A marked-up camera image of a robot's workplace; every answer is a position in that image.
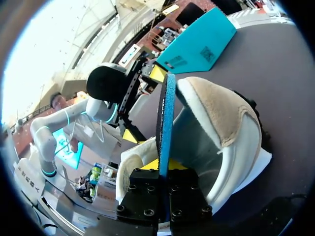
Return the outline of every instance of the box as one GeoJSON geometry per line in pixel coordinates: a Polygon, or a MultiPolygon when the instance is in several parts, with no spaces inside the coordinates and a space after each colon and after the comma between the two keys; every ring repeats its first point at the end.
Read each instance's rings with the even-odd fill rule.
{"type": "Polygon", "coordinates": [[[217,8],[192,23],[157,58],[173,74],[208,71],[236,33],[236,28],[217,8]]]}

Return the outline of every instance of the beige suede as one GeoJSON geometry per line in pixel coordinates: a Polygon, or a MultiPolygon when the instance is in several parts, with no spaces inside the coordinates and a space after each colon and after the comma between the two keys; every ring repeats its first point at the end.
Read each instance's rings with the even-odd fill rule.
{"type": "Polygon", "coordinates": [[[259,125],[250,105],[233,91],[198,77],[185,78],[194,88],[216,130],[222,147],[237,138],[245,113],[259,125]]]}

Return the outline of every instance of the white shoe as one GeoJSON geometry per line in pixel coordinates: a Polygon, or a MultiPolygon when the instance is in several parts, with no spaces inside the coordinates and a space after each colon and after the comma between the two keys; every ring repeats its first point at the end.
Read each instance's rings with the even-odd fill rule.
{"type": "MultiPolygon", "coordinates": [[[[177,82],[177,89],[177,97],[184,107],[174,120],[170,158],[195,169],[199,186],[214,214],[233,192],[249,183],[245,180],[259,153],[263,153],[260,152],[259,122],[244,99],[207,80],[188,77],[177,82]]],[[[124,178],[127,179],[134,168],[141,168],[157,158],[155,138],[122,153],[117,177],[118,201],[129,185],[129,180],[124,178]]],[[[251,180],[269,161],[267,158],[261,164],[251,180]]]]}

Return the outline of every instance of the ceiling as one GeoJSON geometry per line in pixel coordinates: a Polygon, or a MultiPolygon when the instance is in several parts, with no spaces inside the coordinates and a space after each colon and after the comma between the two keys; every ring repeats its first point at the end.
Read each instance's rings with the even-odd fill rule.
{"type": "MultiPolygon", "coordinates": [[[[103,61],[112,43],[139,11],[160,9],[163,3],[163,0],[54,0],[47,3],[30,20],[7,61],[2,121],[15,123],[33,112],[51,88],[60,89],[66,76],[54,80],[56,73],[88,73],[103,61]]],[[[117,54],[153,17],[154,14],[146,15],[136,29],[125,34],[114,53],[117,54]]]]}

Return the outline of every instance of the gray table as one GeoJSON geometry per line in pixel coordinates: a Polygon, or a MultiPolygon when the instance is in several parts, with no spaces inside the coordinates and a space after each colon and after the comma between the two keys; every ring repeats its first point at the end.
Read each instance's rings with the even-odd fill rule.
{"type": "MultiPolygon", "coordinates": [[[[272,136],[273,160],[250,185],[234,194],[215,219],[236,223],[276,196],[307,193],[315,177],[315,66],[293,25],[264,24],[238,29],[215,66],[198,76],[237,90],[257,102],[261,122],[272,136]]],[[[155,135],[160,86],[134,124],[155,135]]],[[[175,115],[182,105],[176,101],[175,115]]],[[[124,141],[123,150],[134,144],[124,141]]]]}

